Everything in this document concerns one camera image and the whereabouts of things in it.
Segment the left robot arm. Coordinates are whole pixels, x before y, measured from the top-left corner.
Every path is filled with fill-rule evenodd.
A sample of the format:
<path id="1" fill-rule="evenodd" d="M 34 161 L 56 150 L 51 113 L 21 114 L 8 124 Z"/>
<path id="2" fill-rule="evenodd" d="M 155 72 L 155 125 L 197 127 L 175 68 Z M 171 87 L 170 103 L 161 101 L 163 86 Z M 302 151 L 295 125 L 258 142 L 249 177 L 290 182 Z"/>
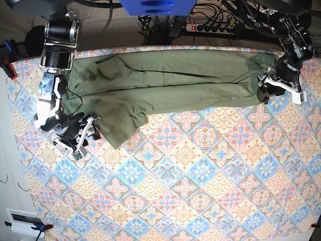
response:
<path id="1" fill-rule="evenodd" d="M 260 102 L 268 103 L 270 97 L 288 91 L 294 104 L 302 104 L 307 101 L 307 93 L 299 81 L 300 71 L 303 63 L 315 54 L 315 46 L 308 34 L 312 2 L 257 1 L 257 4 L 263 8 L 261 13 L 267 18 L 269 29 L 255 25 L 257 17 L 247 1 L 242 1 L 238 7 L 244 22 L 262 35 L 278 39 L 285 51 L 275 65 L 258 76 L 257 97 Z"/>

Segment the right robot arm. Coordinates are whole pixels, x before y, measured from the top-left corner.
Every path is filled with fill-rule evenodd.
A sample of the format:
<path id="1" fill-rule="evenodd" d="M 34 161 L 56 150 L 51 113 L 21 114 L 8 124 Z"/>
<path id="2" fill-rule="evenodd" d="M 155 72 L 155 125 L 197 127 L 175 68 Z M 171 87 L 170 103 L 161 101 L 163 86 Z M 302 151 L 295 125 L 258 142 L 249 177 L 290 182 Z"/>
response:
<path id="1" fill-rule="evenodd" d="M 63 103 L 63 96 L 72 93 L 67 74 L 72 68 L 79 32 L 80 20 L 75 12 L 63 8 L 61 16 L 49 17 L 40 62 L 44 74 L 39 84 L 34 120 L 36 128 L 54 133 L 54 144 L 69 150 L 76 159 L 87 154 L 87 137 L 100 138 L 94 124 L 96 118 L 78 109 L 66 113 Z"/>

